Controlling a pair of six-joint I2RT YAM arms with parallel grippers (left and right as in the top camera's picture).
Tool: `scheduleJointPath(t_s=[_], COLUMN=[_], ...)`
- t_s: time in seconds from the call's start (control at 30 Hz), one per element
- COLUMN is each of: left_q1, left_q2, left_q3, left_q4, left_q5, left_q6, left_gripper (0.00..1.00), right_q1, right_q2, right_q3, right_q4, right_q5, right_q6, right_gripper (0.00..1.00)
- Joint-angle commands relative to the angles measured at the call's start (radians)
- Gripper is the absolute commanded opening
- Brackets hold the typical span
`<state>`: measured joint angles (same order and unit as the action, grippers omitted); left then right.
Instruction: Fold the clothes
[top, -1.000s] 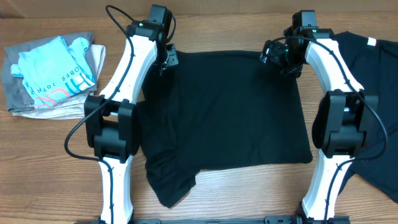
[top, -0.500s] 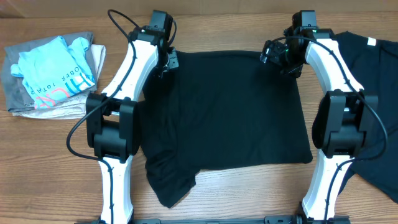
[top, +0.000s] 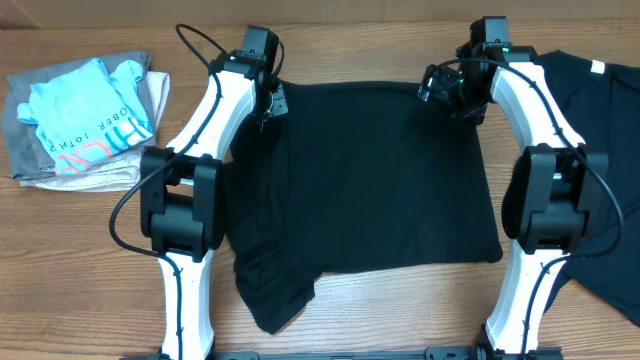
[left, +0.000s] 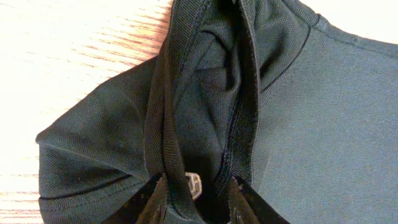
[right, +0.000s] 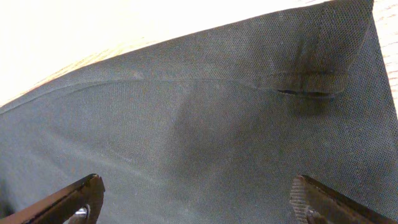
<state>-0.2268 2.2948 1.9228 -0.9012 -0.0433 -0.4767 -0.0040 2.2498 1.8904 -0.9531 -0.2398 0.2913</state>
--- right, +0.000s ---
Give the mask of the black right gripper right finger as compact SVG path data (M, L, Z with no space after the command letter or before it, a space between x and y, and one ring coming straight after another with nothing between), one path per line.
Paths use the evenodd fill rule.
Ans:
M289 202L300 224L395 224L307 175L293 178Z

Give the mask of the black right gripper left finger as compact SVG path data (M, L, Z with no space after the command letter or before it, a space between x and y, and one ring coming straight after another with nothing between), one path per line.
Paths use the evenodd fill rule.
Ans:
M103 206L105 187L98 174L66 186L33 205L1 219L1 224L96 224Z

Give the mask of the black t-shirt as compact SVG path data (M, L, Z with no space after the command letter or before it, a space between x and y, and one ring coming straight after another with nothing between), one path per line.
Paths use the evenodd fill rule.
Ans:
M295 223L309 175L397 218L372 1L264 14L109 58L1 108L1 215L88 175L100 223Z

